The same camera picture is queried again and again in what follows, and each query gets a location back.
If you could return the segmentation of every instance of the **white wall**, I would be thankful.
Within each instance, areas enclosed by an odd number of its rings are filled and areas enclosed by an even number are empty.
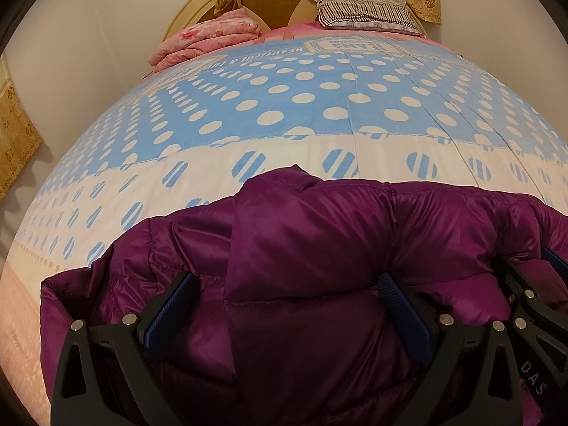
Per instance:
[[[147,59],[188,0],[38,0],[5,52],[22,105],[45,140],[0,204],[0,262],[64,152],[149,72]],[[441,0],[432,38],[487,69],[568,140],[568,45],[538,0]]]

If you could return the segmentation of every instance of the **blue polka dot bed sheet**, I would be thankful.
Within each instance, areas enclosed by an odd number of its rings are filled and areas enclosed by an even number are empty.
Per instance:
[[[498,79],[427,39],[308,25],[154,75],[59,162],[8,263],[39,283],[92,264],[150,216],[208,204],[299,165],[324,179],[530,193],[568,211],[568,148]]]

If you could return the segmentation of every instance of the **purple puffer jacket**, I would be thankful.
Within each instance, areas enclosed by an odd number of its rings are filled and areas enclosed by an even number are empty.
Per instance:
[[[116,323],[188,270],[201,300],[154,368],[194,424],[378,424],[417,365],[377,299],[377,276],[388,270],[482,325],[510,313],[489,268],[499,254],[568,311],[566,286],[540,260],[545,246],[567,256],[568,218],[529,195],[271,171],[234,197],[146,219],[92,269],[46,279],[45,385],[51,395],[74,319]],[[524,424],[539,419],[524,391]]]

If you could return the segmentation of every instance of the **blue gripper pad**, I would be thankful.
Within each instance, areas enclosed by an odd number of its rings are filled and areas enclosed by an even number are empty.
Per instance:
[[[382,273],[377,285],[379,299],[387,309],[408,355],[425,367],[429,366],[435,352],[430,330],[390,275]]]
[[[550,248],[543,248],[540,252],[540,257],[548,261],[561,279],[564,280],[564,283],[568,285],[568,263]]]
[[[167,290],[164,293],[171,294],[165,302],[159,303],[161,308],[144,330],[142,338],[144,359],[148,363],[158,361],[166,355],[175,335],[188,318],[191,308],[197,301],[199,291],[199,279],[193,274],[188,274],[175,286],[173,291]]]

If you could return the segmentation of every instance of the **striped pillow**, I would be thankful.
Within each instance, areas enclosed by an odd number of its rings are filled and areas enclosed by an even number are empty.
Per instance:
[[[314,0],[324,28],[421,35],[406,0]]]

